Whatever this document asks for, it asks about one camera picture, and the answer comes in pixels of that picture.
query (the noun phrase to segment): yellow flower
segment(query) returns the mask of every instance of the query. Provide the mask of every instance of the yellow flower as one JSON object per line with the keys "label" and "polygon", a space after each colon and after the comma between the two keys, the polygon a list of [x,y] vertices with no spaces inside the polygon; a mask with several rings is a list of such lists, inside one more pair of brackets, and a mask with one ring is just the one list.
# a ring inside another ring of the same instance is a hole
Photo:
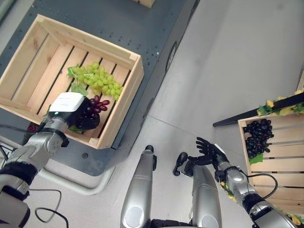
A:
{"label": "yellow flower", "polygon": [[295,91],[294,95],[300,94],[300,93],[302,93],[303,91],[304,91],[303,89],[299,89],[299,90]]}
{"label": "yellow flower", "polygon": [[293,219],[293,223],[295,223],[297,226],[301,225],[300,220],[296,216],[294,215],[290,215],[290,216]]}
{"label": "yellow flower", "polygon": [[285,99],[286,97],[284,97],[284,96],[279,96],[278,98],[277,98],[277,100],[278,101],[280,101],[280,100],[283,100],[283,99]]}
{"label": "yellow flower", "polygon": [[271,100],[267,100],[267,103],[266,103],[268,106],[270,107],[273,107],[274,106],[274,103],[271,101]]}
{"label": "yellow flower", "polygon": [[280,115],[288,115],[288,114],[292,114],[293,110],[290,107],[287,108],[282,108],[280,111]]}

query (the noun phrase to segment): wooden crate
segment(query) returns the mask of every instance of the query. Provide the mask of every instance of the wooden crate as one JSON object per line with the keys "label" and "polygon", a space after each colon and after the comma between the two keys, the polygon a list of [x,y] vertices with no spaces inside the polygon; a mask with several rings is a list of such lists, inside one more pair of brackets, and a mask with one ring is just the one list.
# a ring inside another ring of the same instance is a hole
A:
{"label": "wooden crate", "polygon": [[149,8],[151,8],[153,3],[155,2],[155,0],[133,0],[133,1],[136,1],[136,2],[142,4],[146,7],[149,7]]}
{"label": "wooden crate", "polygon": [[[271,120],[274,137],[267,140],[270,153],[265,152],[263,162],[250,165],[245,139],[250,135],[243,127],[261,119]],[[248,175],[268,172],[279,184],[277,191],[267,200],[285,212],[304,214],[304,115],[258,116],[238,121]],[[250,178],[250,183],[262,196],[273,189],[274,181],[266,176]]]}
{"label": "wooden crate", "polygon": [[[0,80],[0,107],[39,124],[48,106],[70,90],[73,78],[67,68],[100,62],[116,81],[124,85],[117,102],[111,96],[101,123],[84,134],[67,136],[96,149],[108,148],[123,122],[143,78],[141,56],[106,40],[37,15]],[[88,89],[88,98],[94,97]]]}

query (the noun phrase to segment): screw hole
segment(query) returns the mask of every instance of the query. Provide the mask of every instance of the screw hole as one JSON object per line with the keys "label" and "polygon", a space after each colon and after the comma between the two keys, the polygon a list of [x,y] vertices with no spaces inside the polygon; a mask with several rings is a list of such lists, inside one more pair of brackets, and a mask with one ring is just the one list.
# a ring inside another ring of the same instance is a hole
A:
{"label": "screw hole", "polygon": [[83,159],[87,159],[88,158],[88,154],[87,153],[83,153],[82,155],[81,155],[81,157],[83,158]]}

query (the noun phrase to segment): floor seam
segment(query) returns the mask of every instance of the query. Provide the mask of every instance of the floor seam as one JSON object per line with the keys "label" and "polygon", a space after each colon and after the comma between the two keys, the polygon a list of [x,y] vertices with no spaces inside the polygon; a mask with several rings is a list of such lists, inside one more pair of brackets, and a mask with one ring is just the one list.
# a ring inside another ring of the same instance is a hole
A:
{"label": "floor seam", "polygon": [[156,117],[154,117],[154,116],[152,116],[152,115],[147,115],[148,117],[151,117],[151,118],[153,118],[153,119],[155,119],[155,120],[158,120],[158,121],[160,121],[160,122],[162,122],[162,123],[164,123],[164,124],[167,124],[167,125],[169,125],[169,126],[171,126],[171,127],[174,127],[174,128],[176,128],[176,129],[178,129],[178,130],[181,130],[181,131],[183,131],[183,132],[185,132],[185,133],[188,133],[188,134],[190,134],[190,135],[193,135],[194,137],[197,137],[195,134],[193,134],[193,133],[190,133],[190,132],[188,132],[188,131],[186,131],[186,130],[184,130],[184,129],[181,129],[181,128],[179,128],[179,127],[177,127],[177,126],[174,126],[174,125],[172,125],[172,124],[170,124],[170,123],[167,123],[167,122],[165,122],[165,121],[163,121],[163,120],[160,120],[160,119],[158,119],[158,118],[156,118]]}

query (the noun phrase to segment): black pole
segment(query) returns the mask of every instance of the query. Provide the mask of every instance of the black pole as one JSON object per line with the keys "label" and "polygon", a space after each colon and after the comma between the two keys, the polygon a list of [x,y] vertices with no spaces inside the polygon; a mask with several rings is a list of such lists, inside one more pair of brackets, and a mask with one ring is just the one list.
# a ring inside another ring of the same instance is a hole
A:
{"label": "black pole", "polygon": [[[275,111],[275,110],[278,110],[281,108],[293,106],[293,105],[301,103],[301,102],[304,102],[304,92],[291,96],[291,97],[288,97],[288,98],[285,98],[283,100],[274,102],[274,106],[272,107],[272,110]],[[237,124],[238,120],[256,116],[257,110],[258,110],[258,108],[245,112],[245,113],[242,113],[242,114],[239,114],[239,115],[235,115],[235,116],[230,117],[225,120],[218,121],[218,122],[214,123],[213,126],[218,127],[218,126],[224,126],[224,125],[229,125],[229,124]]]}

